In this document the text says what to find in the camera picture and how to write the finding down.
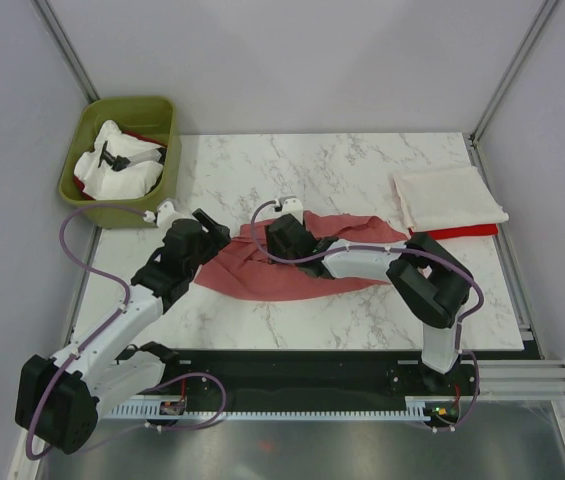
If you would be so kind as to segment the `pink t-shirt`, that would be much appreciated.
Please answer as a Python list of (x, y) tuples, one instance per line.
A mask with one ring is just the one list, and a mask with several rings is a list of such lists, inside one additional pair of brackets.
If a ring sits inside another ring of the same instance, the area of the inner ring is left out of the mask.
[[(336, 236), (349, 241), (395, 243), (406, 236), (377, 216), (350, 214), (320, 216), (304, 213), (308, 230), (316, 237)], [(195, 283), (239, 300), (298, 301), (359, 291), (375, 284), (357, 278), (312, 278), (295, 266), (271, 263), (255, 246), (250, 226), (220, 253), (203, 265)]]

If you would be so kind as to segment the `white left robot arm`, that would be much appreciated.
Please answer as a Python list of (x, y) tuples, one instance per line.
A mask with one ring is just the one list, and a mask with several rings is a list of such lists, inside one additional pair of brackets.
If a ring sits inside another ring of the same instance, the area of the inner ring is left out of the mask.
[(229, 245), (230, 230), (201, 209), (189, 218), (144, 218), (166, 226), (166, 234), (131, 280), (115, 280), (124, 292), (119, 305), (51, 357), (34, 355), (21, 369), (15, 421), (26, 431), (29, 460), (52, 449), (73, 454), (102, 415), (142, 391), (170, 393), (180, 385), (182, 371), (161, 345), (118, 357), (188, 292), (198, 269)]

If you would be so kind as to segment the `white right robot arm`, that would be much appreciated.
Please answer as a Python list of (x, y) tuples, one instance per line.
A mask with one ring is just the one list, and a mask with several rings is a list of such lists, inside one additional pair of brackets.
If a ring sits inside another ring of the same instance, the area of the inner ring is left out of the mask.
[(361, 279), (393, 285), (423, 324), (420, 381), (445, 392), (456, 381), (459, 318), (475, 286), (473, 275), (427, 233), (393, 244), (314, 236), (294, 215), (265, 227), (270, 260), (294, 265), (312, 278)]

